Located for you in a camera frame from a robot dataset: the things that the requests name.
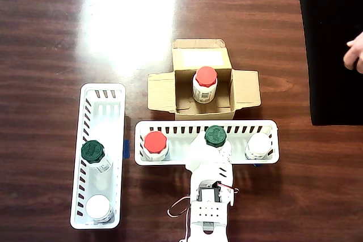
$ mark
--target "bottle label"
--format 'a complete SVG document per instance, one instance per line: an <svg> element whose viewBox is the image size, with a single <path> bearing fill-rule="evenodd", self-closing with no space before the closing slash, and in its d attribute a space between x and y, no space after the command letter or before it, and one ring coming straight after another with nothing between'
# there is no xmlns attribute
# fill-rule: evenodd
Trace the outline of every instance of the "bottle label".
<svg viewBox="0 0 363 242"><path fill-rule="evenodd" d="M97 219L96 221L99 223L106 223L109 222L113 218L113 216L114 216L113 208L110 205L107 214L103 218Z"/></svg>
<svg viewBox="0 0 363 242"><path fill-rule="evenodd" d="M262 159L263 157L265 157L265 155L266 154L256 154L256 153L254 153L254 152L252 152L251 150L250 150L250 147L249 147L249 145L247 144L247 148L246 148L246 158L248 159L248 160L260 160L260 159Z"/></svg>
<svg viewBox="0 0 363 242"><path fill-rule="evenodd" d="M98 164L90 164L90 167L93 169L96 169L98 172L103 173L108 171L112 167L112 161L110 158L106 155L101 162Z"/></svg>
<svg viewBox="0 0 363 242"><path fill-rule="evenodd" d="M193 97L198 102L201 103L210 102L210 94L211 92L201 92L197 88L193 87Z"/></svg>

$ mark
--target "black cloth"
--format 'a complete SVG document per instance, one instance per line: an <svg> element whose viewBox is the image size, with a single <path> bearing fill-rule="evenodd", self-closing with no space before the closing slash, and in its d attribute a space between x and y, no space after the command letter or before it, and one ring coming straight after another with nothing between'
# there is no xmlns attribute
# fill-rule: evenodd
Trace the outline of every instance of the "black cloth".
<svg viewBox="0 0 363 242"><path fill-rule="evenodd" d="M344 67L363 31L363 0L300 0L313 125L363 124L363 75Z"/></svg>

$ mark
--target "white plastic basket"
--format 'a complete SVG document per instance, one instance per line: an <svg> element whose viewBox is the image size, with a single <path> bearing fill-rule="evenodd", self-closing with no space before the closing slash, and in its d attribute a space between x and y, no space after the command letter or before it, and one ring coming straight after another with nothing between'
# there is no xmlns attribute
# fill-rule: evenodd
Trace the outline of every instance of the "white plastic basket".
<svg viewBox="0 0 363 242"><path fill-rule="evenodd" d="M70 224L75 229L111 229L120 223L123 165L125 87L118 83L88 83L81 89L74 162ZM113 161L112 168L98 173L81 157L85 141L98 140ZM106 196L115 211L107 223L94 222L86 203L96 194Z"/></svg>
<svg viewBox="0 0 363 242"><path fill-rule="evenodd" d="M135 161L139 165L185 164L185 152L200 131L209 126L222 126L232 145L232 164L274 164L278 161L277 125L272 120L196 120L196 121L140 121L135 128ZM153 130L161 131L168 139L169 152L162 161L147 160L143 153L143 139ZM271 139L270 152L260 160L246 158L245 148L255 133L265 133Z"/></svg>

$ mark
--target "white bottle cap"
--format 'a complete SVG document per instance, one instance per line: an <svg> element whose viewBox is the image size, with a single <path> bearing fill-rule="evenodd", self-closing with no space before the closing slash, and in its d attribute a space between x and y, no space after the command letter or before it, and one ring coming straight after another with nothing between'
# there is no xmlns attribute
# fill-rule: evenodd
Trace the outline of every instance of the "white bottle cap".
<svg viewBox="0 0 363 242"><path fill-rule="evenodd" d="M249 153L260 157L264 156L270 151L271 139L265 133L255 133L252 135L247 144L247 149Z"/></svg>
<svg viewBox="0 0 363 242"><path fill-rule="evenodd" d="M86 203L86 213L94 219L105 218L109 211L109 200L104 195L94 195Z"/></svg>

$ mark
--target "blue tape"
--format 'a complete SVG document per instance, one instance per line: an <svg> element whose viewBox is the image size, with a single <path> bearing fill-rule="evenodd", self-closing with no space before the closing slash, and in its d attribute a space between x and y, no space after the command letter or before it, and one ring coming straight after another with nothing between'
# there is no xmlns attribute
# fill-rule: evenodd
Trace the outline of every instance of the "blue tape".
<svg viewBox="0 0 363 242"><path fill-rule="evenodd" d="M130 141L124 140L124 159L130 158Z"/></svg>

